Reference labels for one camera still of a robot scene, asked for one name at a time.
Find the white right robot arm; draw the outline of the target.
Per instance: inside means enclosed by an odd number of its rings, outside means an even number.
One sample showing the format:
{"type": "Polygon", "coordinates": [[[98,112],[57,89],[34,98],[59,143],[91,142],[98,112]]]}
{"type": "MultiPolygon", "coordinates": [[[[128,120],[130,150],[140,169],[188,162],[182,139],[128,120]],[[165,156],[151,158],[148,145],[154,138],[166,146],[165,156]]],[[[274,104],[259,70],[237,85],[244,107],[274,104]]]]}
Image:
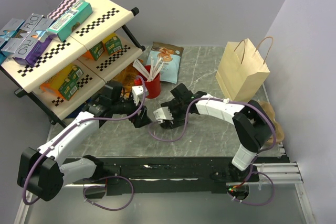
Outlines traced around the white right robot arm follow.
{"type": "Polygon", "coordinates": [[[161,104],[153,112],[155,120],[164,129],[185,126],[189,114],[208,115],[232,124],[235,127],[240,146],[232,159],[229,175],[235,181],[243,180],[248,166],[262,151],[264,144],[273,136],[276,128],[255,100],[234,102],[216,98],[209,93],[193,93],[184,84],[171,90],[173,99],[161,104]]]}

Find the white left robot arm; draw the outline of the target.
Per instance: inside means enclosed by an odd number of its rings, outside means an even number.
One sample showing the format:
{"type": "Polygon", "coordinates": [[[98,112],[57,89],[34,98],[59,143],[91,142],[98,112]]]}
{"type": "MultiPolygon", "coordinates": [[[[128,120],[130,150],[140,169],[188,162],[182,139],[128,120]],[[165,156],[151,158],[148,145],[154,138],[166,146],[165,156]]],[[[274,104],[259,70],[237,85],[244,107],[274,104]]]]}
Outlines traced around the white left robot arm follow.
{"type": "Polygon", "coordinates": [[[50,201],[60,190],[81,179],[98,183],[104,176],[104,164],[91,155],[65,163],[68,155],[89,135],[102,127],[106,121],[115,121],[115,114],[120,120],[129,120],[135,127],[143,127],[151,122],[144,105],[148,95],[146,86],[133,86],[127,99],[121,97],[122,85],[115,81],[108,82],[101,93],[93,96],[86,103],[77,117],[56,137],[38,149],[27,148],[20,157],[18,186],[23,188],[23,201],[27,201],[29,191],[37,199],[50,201]]]}

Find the red cup holder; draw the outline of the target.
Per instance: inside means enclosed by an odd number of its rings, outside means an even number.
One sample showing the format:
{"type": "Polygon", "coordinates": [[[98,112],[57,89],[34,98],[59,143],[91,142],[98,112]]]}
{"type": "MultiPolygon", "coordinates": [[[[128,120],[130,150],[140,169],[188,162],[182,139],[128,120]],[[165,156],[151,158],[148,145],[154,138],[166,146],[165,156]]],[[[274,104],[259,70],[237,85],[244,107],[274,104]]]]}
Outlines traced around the red cup holder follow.
{"type": "Polygon", "coordinates": [[[138,72],[145,81],[146,90],[148,91],[148,95],[146,96],[146,98],[154,99],[158,97],[161,93],[160,73],[158,73],[152,81],[147,81],[147,77],[143,74],[144,70],[138,70],[138,72]]]}

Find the white wrapped straws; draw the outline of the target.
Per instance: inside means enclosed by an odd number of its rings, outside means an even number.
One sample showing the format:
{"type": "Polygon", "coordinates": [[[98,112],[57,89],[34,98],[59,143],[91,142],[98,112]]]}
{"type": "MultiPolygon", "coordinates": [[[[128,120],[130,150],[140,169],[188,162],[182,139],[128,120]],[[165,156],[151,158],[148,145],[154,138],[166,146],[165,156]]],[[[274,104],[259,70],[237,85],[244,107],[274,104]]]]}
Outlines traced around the white wrapped straws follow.
{"type": "Polygon", "coordinates": [[[141,73],[145,78],[147,78],[147,81],[153,81],[155,77],[160,73],[161,69],[163,68],[164,62],[163,58],[160,57],[156,64],[154,64],[154,59],[151,57],[151,64],[150,64],[150,70],[146,70],[145,66],[139,61],[139,59],[136,59],[133,62],[133,67],[136,68],[136,70],[141,73]]]}

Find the orange snack bag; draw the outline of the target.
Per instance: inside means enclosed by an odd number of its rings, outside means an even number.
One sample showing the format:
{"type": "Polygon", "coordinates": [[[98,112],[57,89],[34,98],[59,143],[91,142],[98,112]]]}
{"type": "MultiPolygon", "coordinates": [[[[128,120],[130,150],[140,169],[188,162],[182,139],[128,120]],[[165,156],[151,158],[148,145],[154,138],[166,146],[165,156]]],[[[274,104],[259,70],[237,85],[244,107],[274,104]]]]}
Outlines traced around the orange snack bag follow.
{"type": "Polygon", "coordinates": [[[136,76],[139,74],[138,70],[133,67],[133,63],[129,64],[119,74],[117,74],[112,80],[117,81],[123,85],[125,91],[131,91],[134,86],[136,76]]]}

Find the blue snack pouch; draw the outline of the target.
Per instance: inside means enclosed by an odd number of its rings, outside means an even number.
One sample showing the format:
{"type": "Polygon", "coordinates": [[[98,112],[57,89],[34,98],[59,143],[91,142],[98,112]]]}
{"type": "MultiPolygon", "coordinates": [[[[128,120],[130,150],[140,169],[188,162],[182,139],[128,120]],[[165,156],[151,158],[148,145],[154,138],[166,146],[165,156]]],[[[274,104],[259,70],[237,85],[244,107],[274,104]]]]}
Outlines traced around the blue snack pouch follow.
{"type": "Polygon", "coordinates": [[[183,47],[154,42],[149,52],[146,65],[150,66],[153,59],[153,65],[155,66],[156,62],[161,59],[159,66],[163,65],[163,67],[160,71],[160,81],[177,84],[183,51],[183,47]]]}

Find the orange green large box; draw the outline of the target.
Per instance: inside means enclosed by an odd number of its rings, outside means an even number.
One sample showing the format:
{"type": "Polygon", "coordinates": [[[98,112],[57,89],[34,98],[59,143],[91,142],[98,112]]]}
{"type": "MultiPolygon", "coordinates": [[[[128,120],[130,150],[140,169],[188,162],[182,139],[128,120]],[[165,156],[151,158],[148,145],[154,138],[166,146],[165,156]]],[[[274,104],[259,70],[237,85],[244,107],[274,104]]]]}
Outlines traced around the orange green large box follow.
{"type": "Polygon", "coordinates": [[[82,75],[82,69],[78,65],[71,63],[42,83],[39,87],[42,91],[69,101],[78,91],[77,82],[82,75]]]}

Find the cream two-tier shelf rack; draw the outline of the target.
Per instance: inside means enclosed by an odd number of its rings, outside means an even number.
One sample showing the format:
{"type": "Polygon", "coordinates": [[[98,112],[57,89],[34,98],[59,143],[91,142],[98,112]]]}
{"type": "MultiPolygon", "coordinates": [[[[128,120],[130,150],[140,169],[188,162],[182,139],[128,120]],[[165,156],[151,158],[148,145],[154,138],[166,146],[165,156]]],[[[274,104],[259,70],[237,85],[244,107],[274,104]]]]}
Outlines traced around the cream two-tier shelf rack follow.
{"type": "Polygon", "coordinates": [[[79,108],[108,81],[112,80],[138,58],[145,47],[140,45],[126,24],[138,13],[138,8],[127,10],[111,0],[85,0],[93,13],[65,42],[52,41],[34,67],[20,66],[8,59],[1,64],[1,71],[17,85],[17,97],[28,96],[49,117],[51,124],[64,126],[63,119],[79,108]],[[109,55],[104,52],[97,60],[82,55],[111,33],[122,28],[127,39],[121,39],[121,50],[109,55]],[[83,71],[75,95],[66,101],[40,89],[61,69],[74,63],[83,71]]]}

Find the brown paper bag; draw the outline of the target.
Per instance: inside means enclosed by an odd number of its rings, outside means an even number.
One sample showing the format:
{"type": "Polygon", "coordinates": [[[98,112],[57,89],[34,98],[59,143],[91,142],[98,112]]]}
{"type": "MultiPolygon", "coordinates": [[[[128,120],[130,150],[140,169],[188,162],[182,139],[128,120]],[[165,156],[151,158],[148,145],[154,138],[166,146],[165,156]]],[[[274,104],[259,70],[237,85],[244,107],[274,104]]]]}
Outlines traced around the brown paper bag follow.
{"type": "Polygon", "coordinates": [[[216,73],[216,80],[225,98],[248,102],[257,93],[270,74],[258,49],[250,39],[229,41],[216,73]]]}

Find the brown cardboard cup carrier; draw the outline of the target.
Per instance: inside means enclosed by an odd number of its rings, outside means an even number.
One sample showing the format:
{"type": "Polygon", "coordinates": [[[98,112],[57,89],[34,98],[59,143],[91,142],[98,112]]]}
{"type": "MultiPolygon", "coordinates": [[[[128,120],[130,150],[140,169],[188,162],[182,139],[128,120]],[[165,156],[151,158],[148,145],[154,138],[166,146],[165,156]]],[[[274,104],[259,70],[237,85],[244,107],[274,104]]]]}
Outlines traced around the brown cardboard cup carrier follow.
{"type": "Polygon", "coordinates": [[[276,121],[276,114],[272,105],[264,101],[259,101],[258,103],[260,104],[261,108],[264,110],[264,112],[271,119],[273,125],[275,126],[276,144],[281,143],[285,138],[285,134],[281,125],[276,121]]]}

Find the teal box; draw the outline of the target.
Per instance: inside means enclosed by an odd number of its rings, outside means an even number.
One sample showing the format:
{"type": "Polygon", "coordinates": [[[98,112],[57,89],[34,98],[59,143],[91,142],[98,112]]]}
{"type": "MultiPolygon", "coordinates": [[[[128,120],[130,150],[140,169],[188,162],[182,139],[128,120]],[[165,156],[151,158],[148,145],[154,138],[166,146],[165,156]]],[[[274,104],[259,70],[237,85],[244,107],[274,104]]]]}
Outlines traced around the teal box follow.
{"type": "Polygon", "coordinates": [[[59,19],[47,28],[47,34],[59,42],[64,42],[93,13],[91,4],[84,0],[77,1],[59,19]]]}

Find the silver purple box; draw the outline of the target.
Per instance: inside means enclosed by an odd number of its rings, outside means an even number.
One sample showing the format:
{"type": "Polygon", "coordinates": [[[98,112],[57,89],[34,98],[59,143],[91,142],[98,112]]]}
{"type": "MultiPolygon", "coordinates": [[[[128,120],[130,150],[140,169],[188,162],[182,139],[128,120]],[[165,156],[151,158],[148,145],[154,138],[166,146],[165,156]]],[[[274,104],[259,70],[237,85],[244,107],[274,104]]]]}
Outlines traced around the silver purple box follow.
{"type": "Polygon", "coordinates": [[[49,46],[52,38],[47,29],[54,23],[44,15],[31,14],[20,26],[14,37],[2,47],[1,53],[23,66],[34,66],[49,46]]]}

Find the blue silver box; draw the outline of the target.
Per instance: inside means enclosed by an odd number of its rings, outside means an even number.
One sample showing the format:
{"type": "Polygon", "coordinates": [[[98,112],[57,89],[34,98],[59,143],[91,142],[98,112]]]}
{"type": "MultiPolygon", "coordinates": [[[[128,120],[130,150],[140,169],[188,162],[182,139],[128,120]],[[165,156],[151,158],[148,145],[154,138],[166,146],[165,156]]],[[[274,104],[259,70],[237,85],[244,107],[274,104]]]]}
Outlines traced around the blue silver box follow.
{"type": "Polygon", "coordinates": [[[1,50],[19,31],[21,25],[25,22],[24,19],[12,18],[3,28],[1,28],[1,50]]]}

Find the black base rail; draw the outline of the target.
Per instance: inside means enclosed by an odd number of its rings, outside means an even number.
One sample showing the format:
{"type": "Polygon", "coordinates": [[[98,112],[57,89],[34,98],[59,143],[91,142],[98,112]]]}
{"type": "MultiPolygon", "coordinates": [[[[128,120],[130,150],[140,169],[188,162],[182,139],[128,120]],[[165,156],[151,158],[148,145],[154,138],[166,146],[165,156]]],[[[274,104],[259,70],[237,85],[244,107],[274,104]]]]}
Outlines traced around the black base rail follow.
{"type": "Polygon", "coordinates": [[[96,179],[74,183],[106,184],[107,194],[227,193],[229,183],[241,183],[247,172],[236,173],[230,157],[102,157],[96,179]]]}

